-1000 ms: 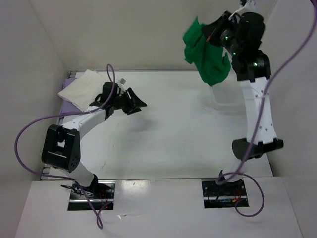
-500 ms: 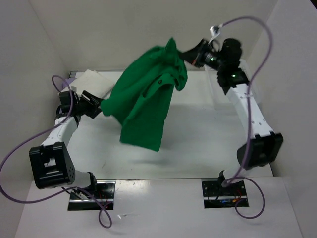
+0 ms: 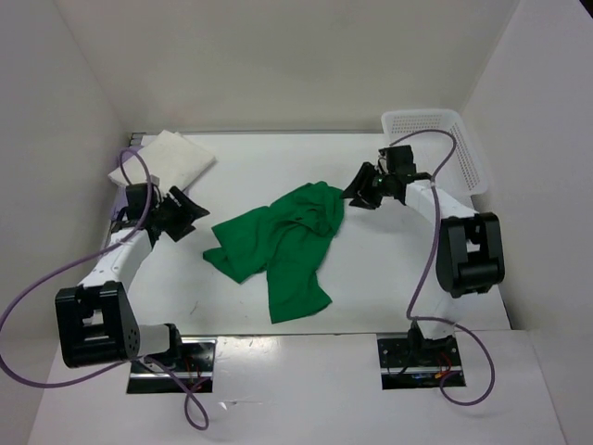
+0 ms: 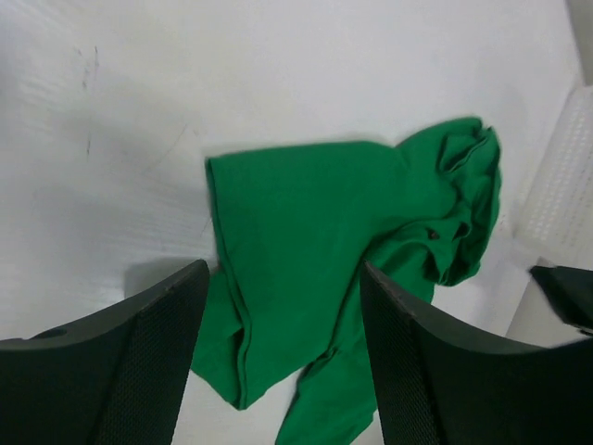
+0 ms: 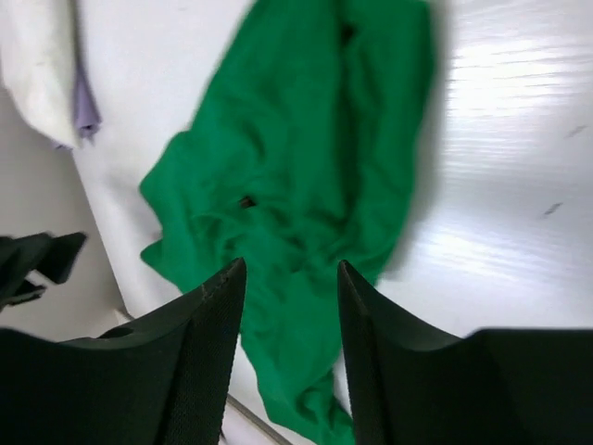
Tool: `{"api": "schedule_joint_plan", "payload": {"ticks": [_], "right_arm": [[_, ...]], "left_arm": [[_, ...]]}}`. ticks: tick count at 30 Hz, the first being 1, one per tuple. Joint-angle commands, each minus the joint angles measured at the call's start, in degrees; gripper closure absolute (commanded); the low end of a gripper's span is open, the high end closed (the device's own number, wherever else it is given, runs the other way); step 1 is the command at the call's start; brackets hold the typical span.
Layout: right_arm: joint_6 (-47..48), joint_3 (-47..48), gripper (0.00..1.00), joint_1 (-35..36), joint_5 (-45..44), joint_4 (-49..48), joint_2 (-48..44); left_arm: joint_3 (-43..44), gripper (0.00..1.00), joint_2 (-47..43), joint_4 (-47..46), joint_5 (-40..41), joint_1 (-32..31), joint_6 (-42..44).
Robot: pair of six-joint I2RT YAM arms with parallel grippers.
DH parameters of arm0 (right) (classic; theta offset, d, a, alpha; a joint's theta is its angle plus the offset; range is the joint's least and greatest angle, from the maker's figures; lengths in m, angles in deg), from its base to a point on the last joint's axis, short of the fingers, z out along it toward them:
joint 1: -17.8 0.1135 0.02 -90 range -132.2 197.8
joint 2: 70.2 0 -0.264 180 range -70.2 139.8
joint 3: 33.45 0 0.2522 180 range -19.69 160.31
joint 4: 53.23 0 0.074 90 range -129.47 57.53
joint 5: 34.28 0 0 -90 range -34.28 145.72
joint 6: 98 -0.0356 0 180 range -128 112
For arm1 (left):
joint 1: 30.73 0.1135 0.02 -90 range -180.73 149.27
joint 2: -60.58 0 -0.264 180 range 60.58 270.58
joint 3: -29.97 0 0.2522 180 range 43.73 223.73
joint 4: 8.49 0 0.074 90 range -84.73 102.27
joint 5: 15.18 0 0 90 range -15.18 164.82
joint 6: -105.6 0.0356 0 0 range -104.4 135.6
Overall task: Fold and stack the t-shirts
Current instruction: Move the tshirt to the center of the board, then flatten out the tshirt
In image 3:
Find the purple t-shirt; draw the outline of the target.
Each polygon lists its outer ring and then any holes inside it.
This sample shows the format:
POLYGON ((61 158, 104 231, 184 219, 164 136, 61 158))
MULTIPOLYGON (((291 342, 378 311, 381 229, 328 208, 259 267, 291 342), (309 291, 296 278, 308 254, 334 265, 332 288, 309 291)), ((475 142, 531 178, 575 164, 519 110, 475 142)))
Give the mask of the purple t-shirt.
MULTIPOLYGON (((122 155, 122 159, 126 161, 132 157, 132 151, 137 152, 140 149, 139 146, 133 146, 129 148, 129 151, 122 155)), ((125 195, 125 186, 118 186, 115 194, 115 199, 111 208, 110 220, 115 221, 120 211, 127 206, 127 199, 125 195)))

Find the cream white t-shirt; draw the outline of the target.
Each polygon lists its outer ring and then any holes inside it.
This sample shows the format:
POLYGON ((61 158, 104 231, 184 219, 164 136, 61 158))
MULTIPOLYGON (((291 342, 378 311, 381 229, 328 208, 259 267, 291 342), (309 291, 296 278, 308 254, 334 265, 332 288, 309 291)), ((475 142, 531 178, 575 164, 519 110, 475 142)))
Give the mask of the cream white t-shirt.
MULTIPOLYGON (((130 150, 140 155, 152 179, 158 179, 158 187, 162 192, 168 192, 173 186, 185 191, 216 162, 214 154, 204 147, 191 142, 180 133, 166 130, 146 146, 130 150)), ((123 168, 131 183, 144 183, 145 171, 137 157, 126 151, 122 154, 122 159, 123 168)), ((128 185, 119 165, 107 177, 117 186, 128 185)))

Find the green t-shirt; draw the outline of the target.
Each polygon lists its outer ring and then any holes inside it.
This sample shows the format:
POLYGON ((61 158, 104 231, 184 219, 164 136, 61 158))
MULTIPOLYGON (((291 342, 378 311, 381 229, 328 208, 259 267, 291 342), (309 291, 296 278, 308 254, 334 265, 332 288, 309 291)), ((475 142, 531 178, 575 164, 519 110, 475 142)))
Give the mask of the green t-shirt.
POLYGON ((318 271, 345 217, 342 190, 307 183, 268 206, 212 227, 219 245, 203 259, 237 284, 265 273, 272 324, 325 310, 331 297, 318 271))

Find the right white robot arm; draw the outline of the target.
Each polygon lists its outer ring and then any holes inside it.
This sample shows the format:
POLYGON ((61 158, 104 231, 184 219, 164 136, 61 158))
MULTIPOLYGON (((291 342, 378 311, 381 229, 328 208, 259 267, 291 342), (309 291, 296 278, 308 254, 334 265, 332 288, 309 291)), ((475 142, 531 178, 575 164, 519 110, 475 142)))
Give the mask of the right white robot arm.
POLYGON ((499 219, 461 204, 412 162, 396 167, 365 162, 341 195, 350 206, 366 210, 378 209, 385 197, 433 226, 429 257, 406 317, 422 342, 444 342, 461 320, 461 304, 489 292, 505 276, 499 219))

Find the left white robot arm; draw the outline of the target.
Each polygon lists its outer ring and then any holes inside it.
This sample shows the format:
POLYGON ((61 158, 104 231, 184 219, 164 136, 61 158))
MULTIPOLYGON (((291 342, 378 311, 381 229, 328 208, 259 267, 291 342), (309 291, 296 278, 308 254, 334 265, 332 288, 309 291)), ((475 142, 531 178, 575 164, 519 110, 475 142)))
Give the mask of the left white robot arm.
POLYGON ((161 235, 177 242, 209 211, 176 186, 162 196, 156 186, 149 191, 146 184, 133 184, 125 195, 127 205, 112 226, 108 252, 78 285, 56 295, 60 347, 69 368, 145 356, 171 364, 183 356, 175 324, 138 324, 128 291, 161 235))

